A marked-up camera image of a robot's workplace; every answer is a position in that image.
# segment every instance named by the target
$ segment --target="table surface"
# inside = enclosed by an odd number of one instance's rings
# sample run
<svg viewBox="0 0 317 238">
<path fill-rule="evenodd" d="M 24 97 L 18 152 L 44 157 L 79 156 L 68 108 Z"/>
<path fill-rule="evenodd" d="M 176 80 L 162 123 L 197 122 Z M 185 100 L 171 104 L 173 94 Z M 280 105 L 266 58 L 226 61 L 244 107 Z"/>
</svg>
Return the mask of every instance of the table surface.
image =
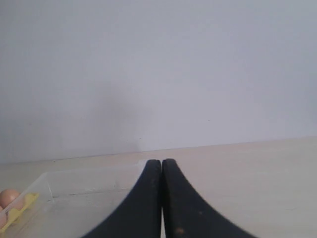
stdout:
<svg viewBox="0 0 317 238">
<path fill-rule="evenodd" d="M 0 189 L 23 191 L 41 173 L 175 158 L 216 210 L 261 238 L 317 237 L 317 137 L 0 166 Z"/>
</svg>

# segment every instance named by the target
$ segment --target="egg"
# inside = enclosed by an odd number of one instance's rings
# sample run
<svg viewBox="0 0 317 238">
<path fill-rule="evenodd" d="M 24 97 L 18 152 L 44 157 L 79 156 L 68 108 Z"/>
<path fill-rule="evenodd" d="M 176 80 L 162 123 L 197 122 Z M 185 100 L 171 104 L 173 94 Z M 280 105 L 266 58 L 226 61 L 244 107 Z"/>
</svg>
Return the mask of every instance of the egg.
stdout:
<svg viewBox="0 0 317 238">
<path fill-rule="evenodd" d="M 0 229 L 4 227 L 6 224 L 6 213 L 0 214 Z"/>
<path fill-rule="evenodd" d="M 0 193 L 0 206 L 2 208 L 7 207 L 13 200 L 15 200 L 20 193 L 17 190 L 14 189 L 5 189 Z M 21 210 L 24 205 L 24 199 L 21 199 L 21 201 L 17 202 L 13 207 Z"/>
</svg>

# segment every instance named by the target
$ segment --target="beige tabletop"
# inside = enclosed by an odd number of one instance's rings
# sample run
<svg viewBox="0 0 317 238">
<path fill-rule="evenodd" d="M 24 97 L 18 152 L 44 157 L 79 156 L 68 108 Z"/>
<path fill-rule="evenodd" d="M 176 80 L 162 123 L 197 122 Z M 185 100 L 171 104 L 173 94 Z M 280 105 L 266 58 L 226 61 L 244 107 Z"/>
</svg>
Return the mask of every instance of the beige tabletop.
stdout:
<svg viewBox="0 0 317 238">
<path fill-rule="evenodd" d="M 41 173 L 175 158 L 216 210 L 262 238 L 317 237 L 317 137 L 0 165 L 0 189 Z"/>
</svg>

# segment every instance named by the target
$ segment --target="yellow egg tray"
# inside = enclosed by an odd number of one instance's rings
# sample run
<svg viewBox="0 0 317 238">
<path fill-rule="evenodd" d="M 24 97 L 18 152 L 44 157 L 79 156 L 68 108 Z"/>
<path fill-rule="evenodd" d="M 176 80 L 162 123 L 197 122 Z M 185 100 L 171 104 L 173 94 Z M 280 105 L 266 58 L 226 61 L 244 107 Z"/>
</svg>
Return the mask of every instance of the yellow egg tray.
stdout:
<svg viewBox="0 0 317 238">
<path fill-rule="evenodd" d="M 7 221 L 6 224 L 0 229 L 0 235 L 1 233 L 4 233 L 5 230 L 12 224 L 15 224 L 18 222 L 19 218 L 21 217 L 22 213 L 26 209 L 30 209 L 32 203 L 38 199 L 39 194 L 38 193 L 28 193 L 24 196 L 24 206 L 21 208 L 21 210 L 17 210 L 16 208 L 11 208 L 7 212 Z"/>
</svg>

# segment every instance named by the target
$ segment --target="wall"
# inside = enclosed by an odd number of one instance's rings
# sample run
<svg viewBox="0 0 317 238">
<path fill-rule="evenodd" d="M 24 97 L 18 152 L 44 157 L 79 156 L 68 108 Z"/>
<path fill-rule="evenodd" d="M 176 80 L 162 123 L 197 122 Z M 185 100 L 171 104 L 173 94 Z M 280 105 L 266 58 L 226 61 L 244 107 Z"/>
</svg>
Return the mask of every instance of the wall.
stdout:
<svg viewBox="0 0 317 238">
<path fill-rule="evenodd" d="M 0 163 L 317 135 L 314 0 L 2 0 Z"/>
</svg>

